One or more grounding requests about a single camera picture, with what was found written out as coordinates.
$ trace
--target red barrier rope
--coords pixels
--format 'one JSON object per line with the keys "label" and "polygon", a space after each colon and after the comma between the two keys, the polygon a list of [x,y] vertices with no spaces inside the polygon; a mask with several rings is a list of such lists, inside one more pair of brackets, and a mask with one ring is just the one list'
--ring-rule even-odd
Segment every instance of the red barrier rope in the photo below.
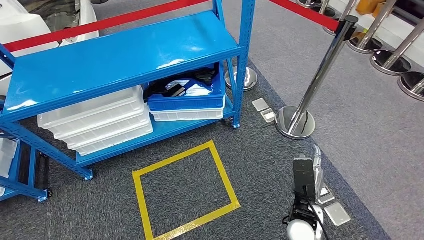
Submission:
{"label": "red barrier rope", "polygon": [[35,46],[48,44],[51,42],[61,41],[76,37],[79,35],[95,32],[102,29],[115,27],[122,24],[127,24],[137,20],[153,17],[155,15],[164,14],[170,11],[182,9],[196,4],[208,2],[209,0],[176,0],[161,5],[141,9],[138,11],[125,13],[119,16],[106,18],[100,21],[92,22],[86,25],[67,28],[44,35],[34,36],[19,41],[10,42],[4,45],[10,52],[19,51],[22,49],[32,48]]}
{"label": "red barrier rope", "polygon": [[285,8],[288,9],[290,11],[292,11],[295,14],[298,14],[302,17],[305,17],[319,25],[322,25],[328,29],[330,29],[331,31],[335,31],[337,29],[337,26],[339,25],[339,22],[319,14],[316,11],[313,11],[311,9],[305,8],[303,6],[300,6],[292,1],[289,0],[270,0],[271,2]]}
{"label": "red barrier rope", "polygon": [[[138,11],[125,13],[122,15],[106,18],[100,21],[92,22],[86,25],[67,28],[52,33],[34,36],[19,41],[10,42],[4,45],[10,52],[19,51],[22,49],[32,48],[35,46],[57,42],[64,39],[76,37],[79,35],[95,32],[102,29],[115,27],[122,24],[131,23],[137,20],[153,17],[155,15],[164,14],[170,11],[186,8],[192,5],[208,2],[209,0],[176,0],[161,5],[141,9]],[[286,8],[298,15],[301,15],[317,24],[320,24],[332,31],[335,31],[338,22],[327,16],[321,15],[311,9],[304,8],[289,0],[270,0],[271,2]]]}

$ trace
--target light gray carpet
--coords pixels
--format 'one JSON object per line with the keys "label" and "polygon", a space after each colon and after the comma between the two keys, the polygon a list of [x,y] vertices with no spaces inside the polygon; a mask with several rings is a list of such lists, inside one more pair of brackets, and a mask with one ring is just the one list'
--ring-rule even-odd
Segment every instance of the light gray carpet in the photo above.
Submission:
{"label": "light gray carpet", "polygon": [[[250,67],[258,71],[253,64]],[[88,182],[48,161],[48,181],[41,184],[53,191],[53,197],[43,203],[21,196],[0,202],[1,239],[144,239],[132,171],[210,140],[241,207],[176,239],[287,239],[282,219],[294,199],[293,158],[302,153],[311,156],[314,142],[287,139],[272,123],[265,123],[251,101],[262,97],[273,108],[284,103],[258,73],[257,87],[245,94],[239,129],[219,121],[131,151],[95,164],[94,179]],[[23,124],[49,139],[50,132],[34,128],[35,120]],[[352,216],[352,221],[340,227],[326,218],[331,239],[388,239],[326,156],[322,164],[327,184]],[[37,177],[44,178],[42,173]],[[141,180],[155,237],[229,203],[207,151],[143,175]]]}

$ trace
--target shelf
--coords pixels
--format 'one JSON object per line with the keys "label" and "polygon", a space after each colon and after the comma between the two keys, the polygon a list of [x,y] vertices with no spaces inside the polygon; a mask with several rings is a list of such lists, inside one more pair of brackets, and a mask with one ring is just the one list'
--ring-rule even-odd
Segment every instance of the shelf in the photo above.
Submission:
{"label": "shelf", "polygon": [[[224,108],[224,119],[234,116],[233,104],[227,97],[225,100]],[[129,151],[153,144],[167,138],[185,133],[187,131],[197,129],[208,124],[220,121],[221,119],[212,120],[194,120],[194,121],[160,121],[156,122],[152,118],[153,133],[145,136],[138,137],[136,139],[109,147],[107,149],[91,153],[89,155],[81,156],[76,154],[76,164],[80,167],[85,167],[105,159],[109,159]]]}
{"label": "shelf", "polygon": [[[12,182],[16,182],[19,180],[19,167],[21,165],[21,141],[17,140],[16,153],[12,160],[12,164],[9,170],[9,180]],[[0,196],[0,202],[11,197],[18,195],[18,191],[6,188],[3,196]]]}
{"label": "shelf", "polygon": [[2,121],[14,122],[204,67],[244,50],[212,11],[18,57]]}

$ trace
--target stacked white trays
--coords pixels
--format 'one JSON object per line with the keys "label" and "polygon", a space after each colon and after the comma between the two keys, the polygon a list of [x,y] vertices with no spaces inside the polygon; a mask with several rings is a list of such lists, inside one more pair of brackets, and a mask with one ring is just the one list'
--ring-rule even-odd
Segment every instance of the stacked white trays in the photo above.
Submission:
{"label": "stacked white trays", "polygon": [[[0,176],[9,178],[9,171],[13,158],[15,157],[18,143],[7,138],[0,138]],[[6,189],[0,187],[0,197],[5,194]]]}
{"label": "stacked white trays", "polygon": [[150,113],[154,116],[156,122],[222,119],[224,117],[226,96],[224,96],[222,101],[223,107],[220,108],[150,111]]}
{"label": "stacked white trays", "polygon": [[43,113],[38,126],[81,156],[153,132],[141,86]]}

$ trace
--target yellow floor tape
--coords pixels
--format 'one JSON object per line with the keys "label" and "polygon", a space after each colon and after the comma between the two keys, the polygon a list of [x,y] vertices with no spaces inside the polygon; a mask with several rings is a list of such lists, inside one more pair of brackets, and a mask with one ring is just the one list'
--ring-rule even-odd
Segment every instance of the yellow floor tape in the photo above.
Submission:
{"label": "yellow floor tape", "polygon": [[[222,178],[222,182],[224,183],[225,189],[228,193],[231,203],[218,210],[210,212],[206,214],[205,216],[199,217],[198,219],[191,221],[183,226],[180,226],[170,232],[167,232],[158,237],[154,237],[152,232],[152,226],[150,224],[149,213],[147,212],[146,199],[143,193],[142,181],[140,177],[144,174],[150,173],[154,170],[162,168],[171,163],[175,163],[178,160],[181,160],[183,158],[186,158],[190,155],[196,154],[206,149],[209,149],[210,152],[212,153],[213,160],[215,161],[216,167],[218,168],[219,175]],[[140,207],[141,220],[143,222],[143,228],[144,228],[144,234],[145,234],[146,240],[170,240],[170,239],[176,238],[180,235],[187,233],[188,231],[191,231],[199,226],[202,226],[203,224],[209,223],[221,216],[224,216],[225,214],[230,213],[231,211],[234,211],[240,208],[239,200],[237,200],[236,193],[234,193],[234,189],[231,186],[230,180],[224,169],[223,162],[221,161],[220,155],[218,154],[217,148],[215,147],[214,141],[212,140],[208,141],[205,144],[202,144],[200,146],[197,146],[195,148],[192,148],[190,150],[177,154],[173,157],[170,157],[168,159],[165,159],[163,161],[160,161],[158,163],[145,167],[143,169],[133,171],[132,177],[134,178],[135,191],[137,193],[138,206]]]}

